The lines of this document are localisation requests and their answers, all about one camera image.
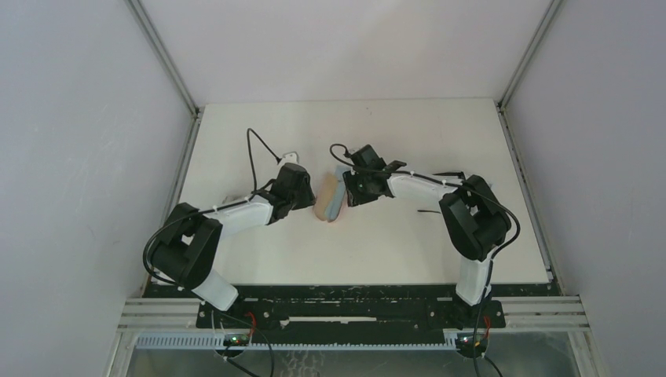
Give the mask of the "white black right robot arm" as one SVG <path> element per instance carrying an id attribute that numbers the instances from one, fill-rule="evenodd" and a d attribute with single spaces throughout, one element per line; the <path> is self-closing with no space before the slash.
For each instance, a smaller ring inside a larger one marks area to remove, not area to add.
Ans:
<path id="1" fill-rule="evenodd" d="M 338 161 L 349 167 L 342 179 L 347 202 L 357 207 L 382 197 L 436 204 L 453 247 L 461 256 L 458 300 L 477 306 L 489 296 L 495 256 L 520 232 L 517 217 L 499 200 L 487 181 L 464 173 L 420 174 L 406 163 L 386 163 L 370 145 L 343 150 Z"/>

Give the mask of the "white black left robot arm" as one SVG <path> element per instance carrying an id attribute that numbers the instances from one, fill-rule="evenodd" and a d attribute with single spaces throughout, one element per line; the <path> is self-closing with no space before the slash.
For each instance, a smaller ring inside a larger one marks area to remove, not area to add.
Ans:
<path id="1" fill-rule="evenodd" d="M 191 291 L 215 309 L 226 311 L 238 298 L 238 291 L 214 270 L 219 242 L 249 229 L 271 225 L 314 203 L 310 175 L 297 163 L 285 163 L 276 178 L 236 202 L 209 210 L 179 203 L 147 242 L 145 267 L 151 273 L 166 275 L 167 283 Z"/>

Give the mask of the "pink glasses case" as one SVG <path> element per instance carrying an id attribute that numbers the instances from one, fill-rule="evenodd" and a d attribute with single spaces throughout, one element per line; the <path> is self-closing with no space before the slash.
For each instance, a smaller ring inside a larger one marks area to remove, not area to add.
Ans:
<path id="1" fill-rule="evenodd" d="M 334 174 L 332 173 L 326 173 L 324 175 L 324 178 L 320 184 L 319 190 L 316 195 L 316 202 L 313 207 L 313 213 L 319 219 L 320 221 L 327 222 L 325 220 L 324 216 L 324 210 L 326 206 L 329 203 L 330 198 L 332 197 L 336 185 L 337 185 L 337 180 Z"/>

